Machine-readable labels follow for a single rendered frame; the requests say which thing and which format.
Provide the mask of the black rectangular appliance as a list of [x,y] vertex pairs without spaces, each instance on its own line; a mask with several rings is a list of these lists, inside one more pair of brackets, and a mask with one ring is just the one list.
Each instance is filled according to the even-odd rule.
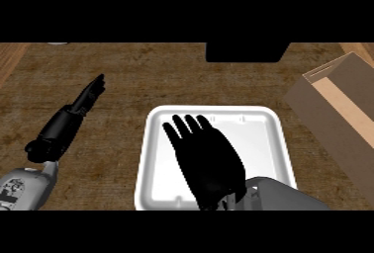
[[278,62],[289,44],[286,42],[208,42],[207,62]]

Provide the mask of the white rectangular tray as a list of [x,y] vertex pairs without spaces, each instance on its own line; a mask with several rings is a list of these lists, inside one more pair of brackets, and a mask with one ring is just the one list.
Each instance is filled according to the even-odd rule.
[[282,126],[275,112],[261,106],[156,107],[145,124],[134,207],[139,211],[193,211],[196,203],[162,129],[173,116],[204,116],[226,136],[239,155],[245,177],[269,177],[297,185]]

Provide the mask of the brown cardboard box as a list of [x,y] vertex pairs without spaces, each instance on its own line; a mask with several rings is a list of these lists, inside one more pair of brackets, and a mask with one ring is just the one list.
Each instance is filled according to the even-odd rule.
[[347,53],[301,75],[283,99],[374,207],[374,67]]

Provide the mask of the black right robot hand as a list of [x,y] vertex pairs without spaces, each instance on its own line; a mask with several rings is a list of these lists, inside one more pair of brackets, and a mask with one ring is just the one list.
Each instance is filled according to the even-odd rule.
[[215,211],[220,200],[235,195],[239,202],[247,193],[245,168],[223,133],[202,115],[173,115],[162,123],[186,184],[202,211]]

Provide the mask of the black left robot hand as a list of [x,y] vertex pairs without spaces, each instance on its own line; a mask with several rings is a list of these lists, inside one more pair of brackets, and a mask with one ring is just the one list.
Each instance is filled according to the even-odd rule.
[[74,140],[82,118],[90,111],[99,95],[105,91],[103,75],[84,87],[74,102],[63,105],[50,118],[43,130],[26,146],[28,160],[34,163],[57,161]]

